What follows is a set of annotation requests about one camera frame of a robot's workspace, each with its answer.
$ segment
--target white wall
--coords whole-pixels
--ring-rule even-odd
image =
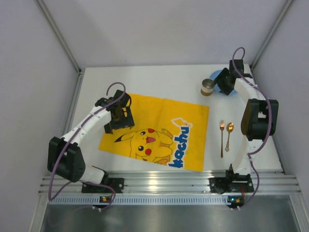
[[[276,136],[309,206],[309,1],[296,0],[254,74],[279,101]]]
[[[33,0],[0,7],[0,231],[28,230],[76,72]]]
[[[251,63],[285,0],[45,0],[82,67]]]

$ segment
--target fork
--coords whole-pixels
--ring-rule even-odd
[[[220,121],[220,130],[221,130],[221,158],[223,158],[223,131],[225,128],[224,120]]]

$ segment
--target pikachu ear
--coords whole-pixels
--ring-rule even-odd
[[[123,140],[130,139],[130,138],[132,138],[135,134],[136,134],[136,132],[133,131],[133,132],[130,132],[130,133],[121,135],[118,139],[115,140],[115,143],[120,142],[120,141],[123,141]]]

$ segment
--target pikachu mouth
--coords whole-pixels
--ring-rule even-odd
[[[146,138],[146,143],[148,144],[148,143],[152,143],[152,142],[154,142],[155,141],[155,138],[152,138],[152,137],[147,137]]]

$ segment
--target yellow towel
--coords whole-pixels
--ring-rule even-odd
[[[202,171],[209,107],[130,94],[135,126],[104,134],[99,149],[170,167]]]

